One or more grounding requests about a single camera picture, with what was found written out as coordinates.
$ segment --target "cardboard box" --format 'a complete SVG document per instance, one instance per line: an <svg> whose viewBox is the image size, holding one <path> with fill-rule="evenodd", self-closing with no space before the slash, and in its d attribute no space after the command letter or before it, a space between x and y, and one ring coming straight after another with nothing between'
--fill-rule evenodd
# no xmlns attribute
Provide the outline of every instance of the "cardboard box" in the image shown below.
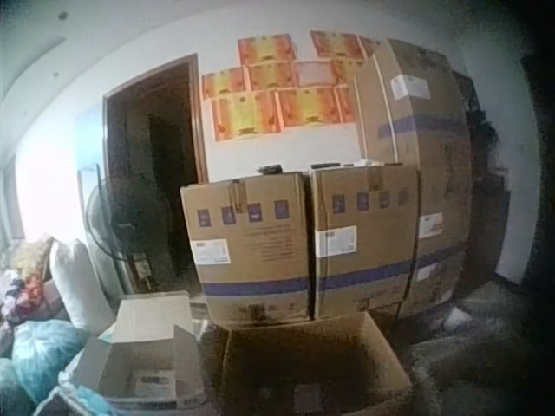
<svg viewBox="0 0 555 416"><path fill-rule="evenodd" d="M447 58L385 40L350 84L364 159L470 166L464 105Z"/></svg>
<svg viewBox="0 0 555 416"><path fill-rule="evenodd" d="M459 281L465 261L464 244L416 260L407 298L399 308L403 318L448 301Z"/></svg>
<svg viewBox="0 0 555 416"><path fill-rule="evenodd" d="M419 168L416 262L464 244L472 200L470 139L447 58L386 40L358 70L350 92L362 157ZM425 288L413 301L437 302L429 292L439 287L417 284L416 276L409 285L413 294Z"/></svg>
<svg viewBox="0 0 555 416"><path fill-rule="evenodd" d="M380 308L371 309L370 316L374 319L375 324L382 332L389 332L399 313L401 303L394 303L392 305L381 306Z"/></svg>
<svg viewBox="0 0 555 416"><path fill-rule="evenodd" d="M303 177L286 173L181 189L194 262L212 319L310 319Z"/></svg>
<svg viewBox="0 0 555 416"><path fill-rule="evenodd" d="M112 343L91 337L72 381L119 413L215 414L184 292L121 301Z"/></svg>
<svg viewBox="0 0 555 416"><path fill-rule="evenodd" d="M410 380L366 313L232 330L225 414L402 414Z"/></svg>
<svg viewBox="0 0 555 416"><path fill-rule="evenodd" d="M410 166L344 167L311 174L315 317L399 302L415 247L417 182Z"/></svg>

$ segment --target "purple square logo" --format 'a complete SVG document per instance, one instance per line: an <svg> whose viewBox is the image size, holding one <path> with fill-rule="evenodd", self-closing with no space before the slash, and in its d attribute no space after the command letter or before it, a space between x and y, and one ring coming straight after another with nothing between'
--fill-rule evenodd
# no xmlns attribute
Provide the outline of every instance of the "purple square logo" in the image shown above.
<svg viewBox="0 0 555 416"><path fill-rule="evenodd" d="M249 211L249 222L259 223L262 221L262 207L260 203L248 204L247 209Z"/></svg>
<svg viewBox="0 0 555 416"><path fill-rule="evenodd" d="M274 201L274 211L276 212L276 219L289 218L289 203L286 199Z"/></svg>
<svg viewBox="0 0 555 416"><path fill-rule="evenodd" d="M334 214L343 214L345 212L345 195L332 195L331 206Z"/></svg>
<svg viewBox="0 0 555 416"><path fill-rule="evenodd" d="M405 205L408 202L408 188L402 188L399 191L399 205Z"/></svg>
<svg viewBox="0 0 555 416"><path fill-rule="evenodd" d="M212 222L210 221L210 212L208 210L198 210L197 215L199 216L199 225L201 227L211 227Z"/></svg>
<svg viewBox="0 0 555 416"><path fill-rule="evenodd" d="M369 195L367 192L358 192L356 194L356 210L367 211L370 206Z"/></svg>
<svg viewBox="0 0 555 416"><path fill-rule="evenodd" d="M390 191L381 191L380 196L378 197L380 200L380 208L388 208L389 207L389 197Z"/></svg>
<svg viewBox="0 0 555 416"><path fill-rule="evenodd" d="M236 224L235 212L232 206L222 206L222 221L224 225Z"/></svg>

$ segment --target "white wall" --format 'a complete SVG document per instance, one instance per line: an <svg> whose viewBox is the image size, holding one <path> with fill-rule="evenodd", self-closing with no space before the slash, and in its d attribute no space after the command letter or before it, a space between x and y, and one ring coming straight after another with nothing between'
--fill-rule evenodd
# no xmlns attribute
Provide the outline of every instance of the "white wall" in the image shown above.
<svg viewBox="0 0 555 416"><path fill-rule="evenodd" d="M520 283L536 227L540 193L539 138L532 97L520 63L532 53L508 16L485 13L457 39L480 105L499 133L497 163L507 168L509 218L497 272Z"/></svg>
<svg viewBox="0 0 555 416"><path fill-rule="evenodd" d="M313 59L317 55L310 30L322 29L416 43L444 53L456 70L466 73L460 51L446 30L427 19L414 22L409 20L414 17L401 15L400 20L383 7L373 7L308 0L242 3L168 24L106 56L55 98L17 148L17 185L27 238L42 232L62 240L83 237L75 176L75 118L111 89L181 56L198 53L202 75L239 65L239 38L289 33L298 58ZM210 108L206 103L203 107L212 181L251 175L269 164L294 170L314 162L350 162L359 157L354 125L305 127L216 143Z"/></svg>

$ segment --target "door frame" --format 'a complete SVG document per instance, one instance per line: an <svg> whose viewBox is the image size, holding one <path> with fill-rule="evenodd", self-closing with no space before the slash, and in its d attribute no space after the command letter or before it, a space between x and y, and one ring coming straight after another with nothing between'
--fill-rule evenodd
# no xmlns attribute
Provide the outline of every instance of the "door frame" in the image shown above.
<svg viewBox="0 0 555 416"><path fill-rule="evenodd" d="M153 68L133 79L124 82L120 86L114 88L108 93L104 94L102 97L102 126L103 126L103 140L102 140L102 151L104 158L104 169L106 176L109 177L110 166L108 163L108 100L114 97L121 91L132 87L133 85L146 80L147 78L162 73L170 68L177 67L179 65L187 65L188 73L188 88L189 88L189 106L191 109L191 129L193 132L193 149L194 149L194 161L195 168L197 171L198 182L205 183L208 182L208 171L206 167L206 150L205 150L205 140L204 132L202 129L202 110L200 106L200 83L199 83L199 56L198 54L192 54L184 56L182 58L170 61L161 65L157 68Z"/></svg>

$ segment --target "box flap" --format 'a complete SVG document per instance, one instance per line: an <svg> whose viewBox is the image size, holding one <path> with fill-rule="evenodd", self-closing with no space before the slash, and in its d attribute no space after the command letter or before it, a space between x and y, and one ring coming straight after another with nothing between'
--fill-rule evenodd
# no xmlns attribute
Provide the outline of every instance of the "box flap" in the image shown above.
<svg viewBox="0 0 555 416"><path fill-rule="evenodd" d="M173 338L173 326L193 333L187 292L130 296L121 301L112 340L168 340Z"/></svg>
<svg viewBox="0 0 555 416"><path fill-rule="evenodd" d="M185 392L177 391L180 396L184 393L198 393L204 390L200 355L194 335L175 326L173 335L173 370L175 380L185 383Z"/></svg>
<svg viewBox="0 0 555 416"><path fill-rule="evenodd" d="M79 386L98 391L112 345L96 337L91 337L83 349L79 363L71 381Z"/></svg>

